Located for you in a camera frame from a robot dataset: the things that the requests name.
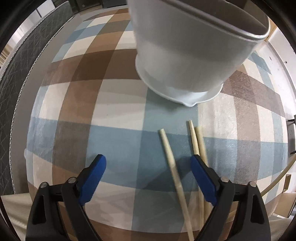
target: chopstick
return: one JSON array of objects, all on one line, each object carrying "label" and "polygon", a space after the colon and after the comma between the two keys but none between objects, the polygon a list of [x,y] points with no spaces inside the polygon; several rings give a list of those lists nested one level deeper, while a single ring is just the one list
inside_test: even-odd
[{"label": "chopstick", "polygon": [[[197,137],[196,133],[193,127],[192,120],[189,120],[189,127],[190,127],[190,132],[191,132],[191,139],[192,139],[192,145],[193,145],[193,153],[195,155],[199,155],[199,146],[197,142]],[[205,223],[205,199],[203,196],[203,193],[201,189],[198,189],[198,207],[199,207],[199,222],[200,222],[200,230],[202,229],[204,223]]]},{"label": "chopstick", "polygon": [[[208,167],[209,162],[208,162],[208,159],[207,159],[207,151],[206,151],[206,148],[205,148],[205,141],[204,141],[203,134],[202,134],[202,128],[200,126],[195,127],[195,133],[196,133],[196,136],[197,136],[198,147],[199,147],[199,150],[200,150],[200,158],[204,161],[204,163]],[[204,222],[206,222],[206,220],[208,219],[208,217],[211,214],[213,206],[212,206],[211,203],[209,203],[209,202],[207,202],[205,200],[204,209],[205,209]]]},{"label": "chopstick", "polygon": [[187,207],[187,203],[186,203],[186,199],[185,199],[184,190],[183,190],[182,183],[181,183],[181,180],[180,180],[180,177],[178,174],[178,170],[176,167],[175,158],[174,158],[172,149],[170,147],[170,143],[168,141],[168,138],[167,138],[167,135],[166,135],[164,129],[160,130],[160,137],[163,142],[168,165],[169,165],[170,171],[172,173],[173,181],[175,184],[175,188],[176,188],[177,195],[179,198],[180,206],[181,206],[182,213],[184,216],[184,221],[185,221],[185,226],[187,229],[188,238],[189,238],[189,241],[194,241],[193,230],[192,230],[189,211],[188,211],[188,207]]}]

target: white wall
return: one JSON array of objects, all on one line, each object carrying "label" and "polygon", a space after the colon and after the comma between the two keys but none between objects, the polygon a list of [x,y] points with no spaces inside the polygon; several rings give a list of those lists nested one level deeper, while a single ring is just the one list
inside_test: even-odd
[{"label": "white wall", "polygon": [[43,4],[41,4],[37,10],[40,13],[41,17],[44,17],[48,14],[51,10],[55,9],[55,6],[52,0],[46,0]]},{"label": "white wall", "polygon": [[28,32],[33,26],[35,26],[35,24],[41,19],[41,17],[45,16],[53,9],[55,9],[55,7],[52,3],[52,0],[47,0],[43,4],[41,4],[37,8],[38,11],[35,10],[34,12],[32,12],[18,27],[18,29],[8,41],[8,45],[11,48],[14,48],[20,41],[20,39],[26,34],[26,32]]},{"label": "white wall", "polygon": [[294,86],[296,87],[296,54],[288,40],[279,28],[276,28],[268,41],[280,56],[291,76]]}]

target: plaid tablecloth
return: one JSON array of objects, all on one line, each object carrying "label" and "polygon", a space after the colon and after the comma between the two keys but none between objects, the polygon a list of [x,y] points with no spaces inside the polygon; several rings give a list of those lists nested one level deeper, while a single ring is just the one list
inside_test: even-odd
[{"label": "plaid tablecloth", "polygon": [[[196,231],[198,187],[187,121],[203,128],[209,164],[218,175],[257,181],[262,190],[287,164],[281,98],[254,52],[216,98],[188,108],[147,88],[135,70],[136,53],[128,9],[84,21],[65,42],[31,115],[30,193],[43,181],[59,184],[77,176],[100,153],[107,168],[85,208],[104,241],[188,240],[158,130],[167,132]],[[263,197],[269,211],[283,185],[282,179]]]}]

